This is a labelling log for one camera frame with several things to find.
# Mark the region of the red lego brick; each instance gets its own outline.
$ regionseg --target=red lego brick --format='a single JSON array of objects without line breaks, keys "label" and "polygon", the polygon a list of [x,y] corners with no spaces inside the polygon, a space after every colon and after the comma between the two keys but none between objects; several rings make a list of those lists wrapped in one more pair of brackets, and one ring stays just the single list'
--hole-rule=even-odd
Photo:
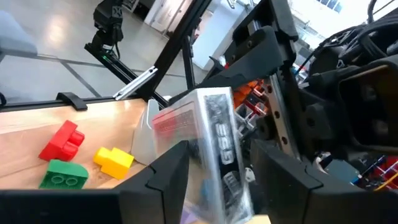
[{"label": "red lego brick", "polygon": [[75,123],[66,120],[39,154],[39,158],[46,161],[51,159],[72,160],[85,139],[85,135],[76,131],[76,128]]}]

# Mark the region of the gray floor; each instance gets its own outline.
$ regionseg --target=gray floor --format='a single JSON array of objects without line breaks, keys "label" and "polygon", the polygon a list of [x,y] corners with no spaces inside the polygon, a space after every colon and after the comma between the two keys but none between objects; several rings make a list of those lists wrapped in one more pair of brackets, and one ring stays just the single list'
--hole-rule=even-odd
[{"label": "gray floor", "polygon": [[[0,0],[0,10],[10,12],[30,34],[40,54],[68,60],[100,64],[84,50],[93,38],[93,11],[100,0]],[[121,60],[131,69],[147,70],[156,61],[167,39],[138,18],[124,13],[124,39],[119,44]],[[110,96],[123,87],[109,70],[70,65],[101,96]],[[197,82],[205,73],[194,67]],[[179,55],[157,91],[176,95],[186,90],[183,61]],[[0,91],[9,102],[53,100],[60,91],[80,97],[93,94],[62,64],[6,56],[0,63]]]}]

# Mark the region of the window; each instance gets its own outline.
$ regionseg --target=window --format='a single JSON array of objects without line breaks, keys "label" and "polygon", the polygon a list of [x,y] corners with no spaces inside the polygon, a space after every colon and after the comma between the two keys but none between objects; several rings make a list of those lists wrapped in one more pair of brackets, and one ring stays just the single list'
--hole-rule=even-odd
[{"label": "window", "polygon": [[337,0],[330,0],[329,3],[326,5],[329,9],[333,9],[337,4]]},{"label": "window", "polygon": [[321,3],[322,5],[325,5],[329,9],[336,11],[337,13],[340,13],[340,11],[343,9],[343,6],[341,5],[339,0],[316,0],[316,1]]},{"label": "window", "polygon": [[340,4],[340,2],[339,2],[339,3],[336,4],[336,7],[335,7],[334,10],[335,10],[336,12],[340,13],[340,11],[342,10],[342,8],[343,8],[343,6],[341,6],[341,4]]}]

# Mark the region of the wooden surface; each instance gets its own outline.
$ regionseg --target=wooden surface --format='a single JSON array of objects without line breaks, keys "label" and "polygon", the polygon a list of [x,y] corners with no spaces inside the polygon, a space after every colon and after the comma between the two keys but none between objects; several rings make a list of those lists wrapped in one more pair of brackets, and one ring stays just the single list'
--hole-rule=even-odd
[{"label": "wooden surface", "polygon": [[[38,158],[59,127],[69,119],[78,125],[85,140],[71,162],[84,166],[88,173],[84,188],[113,188],[116,180],[93,162],[101,147],[118,147],[129,152],[134,128],[139,123],[146,102],[124,100],[88,104],[87,111],[71,106],[0,113],[0,189],[36,189],[47,170],[47,161]],[[133,162],[128,177],[144,168]]]},{"label": "wooden surface", "polygon": [[[192,224],[207,224],[202,221],[193,222]],[[271,224],[271,221],[268,218],[268,215],[257,215],[253,217],[246,224]]]}]

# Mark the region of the black plastic housing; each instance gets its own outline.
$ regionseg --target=black plastic housing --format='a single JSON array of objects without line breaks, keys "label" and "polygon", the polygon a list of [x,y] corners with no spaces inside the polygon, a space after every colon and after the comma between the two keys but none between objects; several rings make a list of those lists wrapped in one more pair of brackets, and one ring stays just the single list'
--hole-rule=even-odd
[{"label": "black plastic housing", "polygon": [[179,223],[187,147],[186,141],[178,143],[114,189],[0,190],[1,223]]},{"label": "black plastic housing", "polygon": [[252,141],[251,159],[272,223],[398,222],[396,191],[365,191],[301,163],[269,141]]}]

